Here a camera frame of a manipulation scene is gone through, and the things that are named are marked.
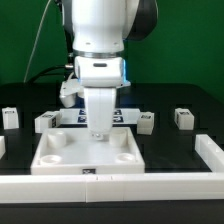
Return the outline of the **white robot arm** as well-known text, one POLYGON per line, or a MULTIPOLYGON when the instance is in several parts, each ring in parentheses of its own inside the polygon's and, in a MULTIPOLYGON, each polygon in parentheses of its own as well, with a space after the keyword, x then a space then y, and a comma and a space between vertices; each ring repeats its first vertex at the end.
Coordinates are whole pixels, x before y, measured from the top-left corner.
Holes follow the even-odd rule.
POLYGON ((156 0, 62 0, 63 25, 74 36, 74 73, 62 83, 67 108, 84 94, 87 127, 101 140, 113 124, 116 93, 130 82, 121 57, 126 40, 142 40, 158 20, 156 0))

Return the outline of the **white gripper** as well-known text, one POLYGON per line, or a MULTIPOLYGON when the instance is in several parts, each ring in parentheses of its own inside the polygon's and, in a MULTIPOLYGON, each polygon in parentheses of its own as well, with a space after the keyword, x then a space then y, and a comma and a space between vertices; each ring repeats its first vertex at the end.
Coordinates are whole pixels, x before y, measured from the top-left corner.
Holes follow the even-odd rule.
POLYGON ((83 92, 87 127, 91 137, 106 139, 112 128, 117 89, 130 85, 126 80, 125 61, 115 58, 75 58, 76 79, 62 83, 60 100, 66 107, 75 105, 75 94, 83 92))

